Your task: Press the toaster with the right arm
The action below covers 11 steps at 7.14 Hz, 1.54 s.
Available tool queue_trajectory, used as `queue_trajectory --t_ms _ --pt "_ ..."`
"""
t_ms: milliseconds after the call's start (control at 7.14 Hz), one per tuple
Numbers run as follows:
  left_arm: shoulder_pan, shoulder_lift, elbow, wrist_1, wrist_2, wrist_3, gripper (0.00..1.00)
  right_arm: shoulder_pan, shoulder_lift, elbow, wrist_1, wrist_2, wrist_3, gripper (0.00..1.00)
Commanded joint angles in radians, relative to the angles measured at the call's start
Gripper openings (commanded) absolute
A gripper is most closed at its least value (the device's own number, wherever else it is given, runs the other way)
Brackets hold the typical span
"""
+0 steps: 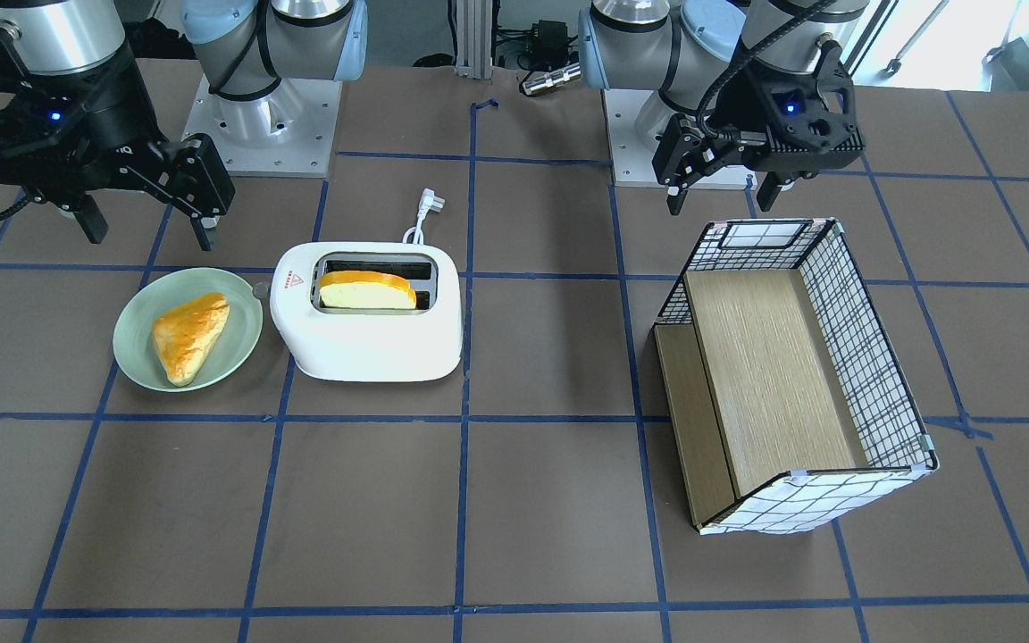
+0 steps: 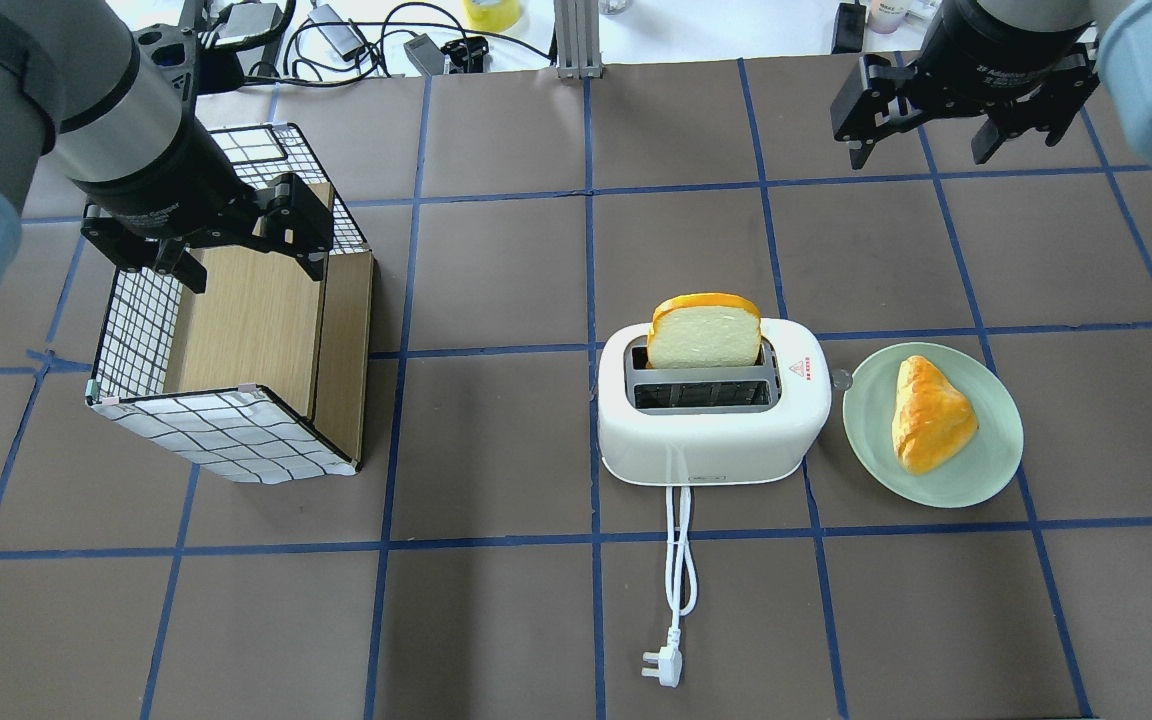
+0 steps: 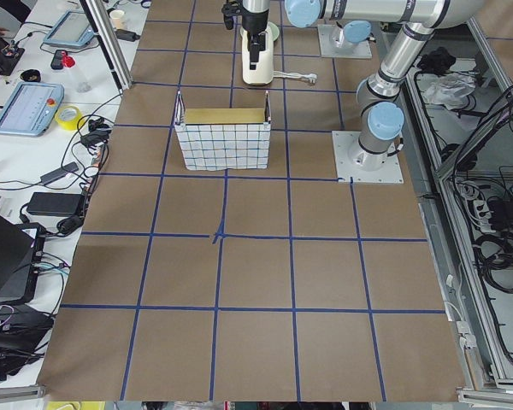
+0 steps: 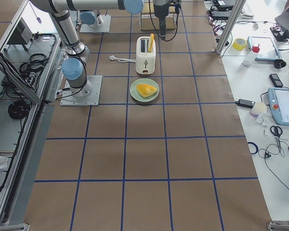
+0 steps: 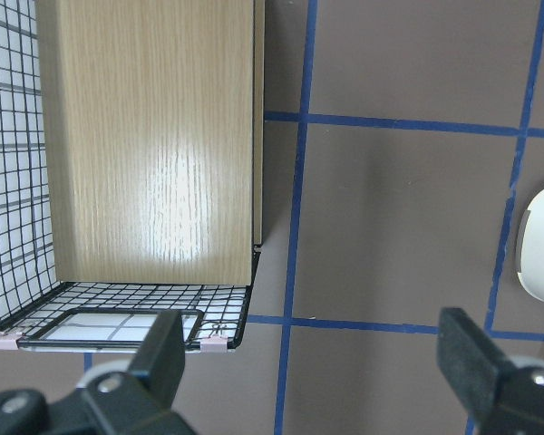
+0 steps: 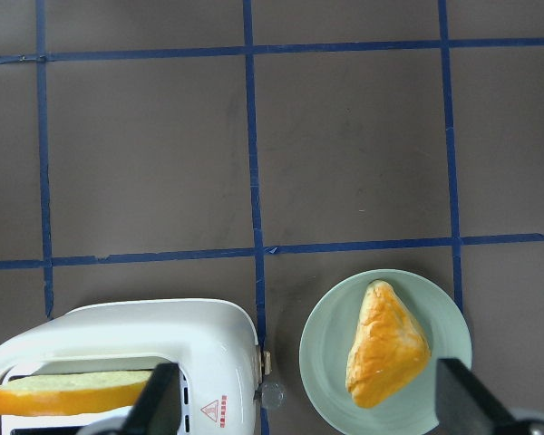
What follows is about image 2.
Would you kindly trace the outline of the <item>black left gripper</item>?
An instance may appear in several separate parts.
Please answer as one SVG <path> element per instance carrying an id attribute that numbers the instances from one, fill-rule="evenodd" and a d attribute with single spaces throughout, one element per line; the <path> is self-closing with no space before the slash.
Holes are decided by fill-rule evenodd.
<path id="1" fill-rule="evenodd" d="M 256 192 L 238 179 L 200 120 L 183 120 L 146 168 L 114 181 L 83 182 L 81 190 L 106 213 L 83 220 L 83 237 L 122 272 L 169 275 L 188 291 L 205 293 L 207 285 L 205 266 L 184 243 L 195 234 L 204 247 L 287 256 L 314 282 L 323 281 L 326 255 L 334 249 L 332 184 L 285 172 Z"/>

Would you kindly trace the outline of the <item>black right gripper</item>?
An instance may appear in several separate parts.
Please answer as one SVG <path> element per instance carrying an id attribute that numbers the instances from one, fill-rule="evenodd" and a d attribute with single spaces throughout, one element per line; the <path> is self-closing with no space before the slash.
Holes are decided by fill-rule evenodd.
<path id="1" fill-rule="evenodd" d="M 942 1 L 914 63 L 878 54 L 856 60 L 829 105 L 833 138 L 861 170 L 879 141 L 914 131 L 922 109 L 1001 103 L 984 109 L 975 164 L 1029 129 L 1055 146 L 1100 86 L 1096 46 L 1073 46 L 1089 26 L 1087 1 Z"/>

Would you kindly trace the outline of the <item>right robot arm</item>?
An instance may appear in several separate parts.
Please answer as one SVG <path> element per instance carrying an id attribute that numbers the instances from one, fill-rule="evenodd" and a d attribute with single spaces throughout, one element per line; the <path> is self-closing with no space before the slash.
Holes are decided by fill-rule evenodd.
<path id="1" fill-rule="evenodd" d="M 1056 145 L 1097 88 L 1152 167 L 1152 1 L 943 1 L 914 63 L 861 56 L 829 118 L 856 170 L 890 135 L 980 118 L 972 156 L 983 164 L 1024 132 Z"/>

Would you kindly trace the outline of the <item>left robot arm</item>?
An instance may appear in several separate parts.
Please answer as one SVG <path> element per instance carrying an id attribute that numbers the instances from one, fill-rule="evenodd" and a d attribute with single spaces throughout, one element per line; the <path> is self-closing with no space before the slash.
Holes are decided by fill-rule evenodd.
<path id="1" fill-rule="evenodd" d="M 247 83 L 238 54 L 257 41 L 217 41 L 200 1 L 143 29 L 104 1 L 0 1 L 0 283 L 41 159 L 94 206 L 81 232 L 120 272 L 202 293 L 192 251 L 244 247 L 321 281 L 332 209 L 291 173 L 244 183 L 195 114 Z"/>

